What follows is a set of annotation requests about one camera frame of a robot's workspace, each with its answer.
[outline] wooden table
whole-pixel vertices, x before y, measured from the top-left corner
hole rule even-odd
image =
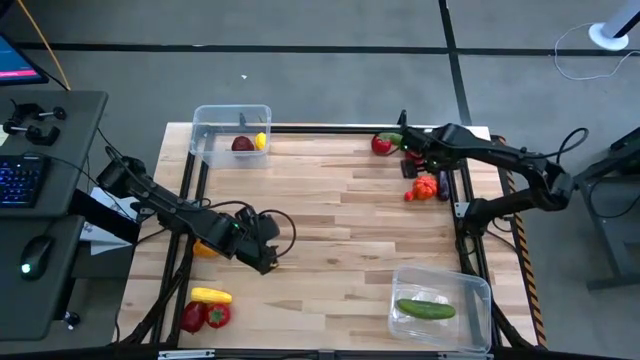
[[[476,136],[489,137],[486,127],[470,129]],[[176,193],[190,135],[191,124],[168,124],[156,167],[156,181]],[[372,156],[370,138],[272,134],[269,168],[209,170],[205,197],[213,202],[242,200],[258,211],[282,210],[293,217],[298,240],[280,259],[280,267],[265,276],[235,259],[195,258],[189,289],[228,291],[234,317],[220,330],[205,325],[195,335],[182,332],[181,348],[434,349],[390,335],[390,284],[393,270],[402,264],[460,270],[451,206],[437,200],[404,202],[412,181],[401,177],[401,154]],[[495,167],[469,161],[469,170],[476,197],[503,195]],[[282,234],[271,243],[284,249],[291,229],[286,220],[278,222]],[[158,225],[149,220],[141,236],[156,230]],[[510,234],[500,234],[513,241]],[[136,249],[119,317],[123,337],[158,295],[169,236],[156,236]],[[542,343],[532,273],[523,277],[518,255],[498,239],[486,235],[484,247],[496,302],[525,339]],[[181,244],[177,263],[183,248]],[[525,286],[523,278],[529,277]],[[533,308],[528,294],[534,295]],[[173,309],[170,303],[163,339]],[[530,309],[537,311],[538,334]]]

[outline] blue backlit keyboard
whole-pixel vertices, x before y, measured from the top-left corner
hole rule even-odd
[[[48,158],[0,156],[0,208],[32,208],[45,180]]]

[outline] concrete floor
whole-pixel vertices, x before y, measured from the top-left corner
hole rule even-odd
[[[446,44],[437,0],[26,3],[52,42]],[[569,28],[603,21],[623,3],[449,0],[448,7],[459,47],[551,49]],[[0,29],[17,41],[37,41],[17,7]],[[634,48],[640,48],[637,31],[631,33]],[[563,47],[593,48],[584,31],[567,37]],[[46,52],[29,55],[55,71]],[[58,56],[74,89],[110,94],[102,129],[122,152],[145,161],[150,171],[165,124],[191,121],[193,110],[202,104],[265,103],[278,122],[392,123],[406,108],[413,124],[460,123],[446,55],[65,51]],[[561,64],[572,74],[586,76],[607,73],[618,60],[566,57]],[[489,126],[514,146],[555,151],[571,130],[588,127],[588,141],[562,158],[570,172],[599,159],[612,141],[638,126],[637,58],[628,59],[610,79],[588,82],[564,79],[548,57],[462,56],[460,66],[473,124]],[[54,84],[38,88],[47,87],[55,89]],[[96,175],[106,164],[99,141],[91,159]],[[585,287],[586,281],[605,277],[609,267],[579,194],[563,212],[533,210],[523,215],[549,347],[639,358],[640,287],[593,293]],[[121,293],[114,284],[86,286],[92,294],[118,296],[107,301],[94,295],[80,302],[78,311],[91,319],[82,331],[69,335],[52,328],[42,343],[0,343],[0,351],[107,343]]]

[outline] clear plastic container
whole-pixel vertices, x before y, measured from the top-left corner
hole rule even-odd
[[[449,304],[456,315],[446,320],[418,319],[396,308],[400,299]],[[476,276],[401,266],[393,274],[389,331],[397,338],[445,350],[487,353],[491,348],[491,288]]]
[[[256,146],[256,135],[264,133],[261,150],[232,151],[238,136],[246,136]],[[212,168],[252,169],[269,166],[271,109],[266,105],[203,105],[193,114],[189,151],[202,157]]]

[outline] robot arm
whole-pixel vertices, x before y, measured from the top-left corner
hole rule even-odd
[[[404,127],[402,146],[422,155],[422,164],[412,160],[402,162],[403,176],[416,177],[418,172],[436,174],[441,170],[455,170],[461,160],[470,158],[516,172],[524,176],[529,188],[494,200],[473,199],[469,202],[462,227],[470,235],[484,234],[495,218],[539,208],[558,211],[567,207],[574,190],[572,177],[559,164],[546,156],[516,149],[477,138],[463,126],[448,124],[433,129]]]
[[[262,275],[278,266],[277,246],[266,244],[280,234],[270,215],[258,215],[248,204],[234,216],[193,205],[156,184],[140,160],[107,150],[112,160],[98,176],[101,188],[119,198],[135,197],[142,207],[155,210],[168,229],[191,233],[220,255],[236,256]]]

